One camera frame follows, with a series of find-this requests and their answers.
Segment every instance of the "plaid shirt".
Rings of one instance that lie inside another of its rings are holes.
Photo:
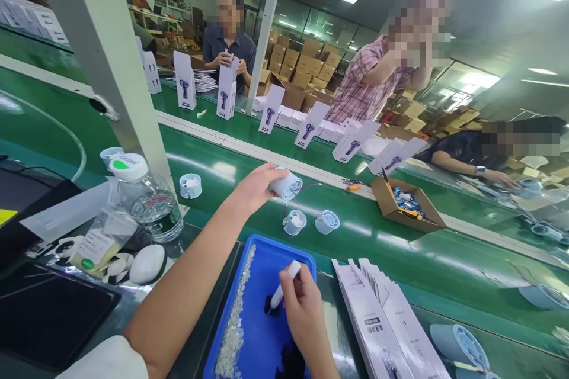
[[[383,58],[383,38],[367,44],[356,53],[346,76],[338,89],[325,120],[342,123],[347,118],[357,121],[373,120],[381,111],[396,87],[410,79],[412,67],[397,67],[381,86],[368,86],[362,82],[365,75]]]

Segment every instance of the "white bottle cap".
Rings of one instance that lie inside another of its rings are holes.
[[[108,169],[122,181],[136,181],[148,173],[148,164],[140,154],[122,154],[112,159]]]

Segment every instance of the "water bottle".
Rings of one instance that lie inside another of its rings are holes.
[[[156,243],[167,243],[180,235],[184,221],[176,197],[166,180],[148,168],[143,156],[117,156],[109,170],[119,179],[120,204],[146,234]]]

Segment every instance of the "metal pole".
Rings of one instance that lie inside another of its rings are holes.
[[[261,31],[259,33],[259,42],[257,44],[257,56],[255,57],[255,65],[253,67],[253,75],[251,76],[251,87],[249,87],[249,97],[247,98],[247,114],[253,111],[253,101],[257,96],[259,87],[259,79],[261,78],[261,68],[263,68],[263,60],[267,51],[268,37],[273,26],[274,10],[277,7],[277,0],[265,0],[265,8],[263,10],[263,21],[261,22]]]
[[[93,91],[120,114],[109,121],[119,143],[126,152],[144,155],[173,189],[126,0],[49,2]]]

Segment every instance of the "woman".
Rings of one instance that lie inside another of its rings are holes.
[[[443,23],[446,2],[408,0],[389,33],[356,53],[325,119],[338,124],[347,118],[373,120],[397,87],[424,89],[433,71],[433,35]],[[414,68],[417,50],[421,61]]]
[[[481,176],[517,188],[504,172],[509,156],[559,155],[559,139],[567,122],[558,117],[484,123],[482,130],[463,130],[444,137],[415,155],[449,172]]]
[[[269,183],[288,173],[270,163],[253,170],[146,296],[123,336],[102,342],[58,378],[165,378],[202,314],[245,222],[275,195]],[[311,376],[340,379],[322,298],[308,267],[301,265],[294,282],[285,271],[279,277],[290,331]]]

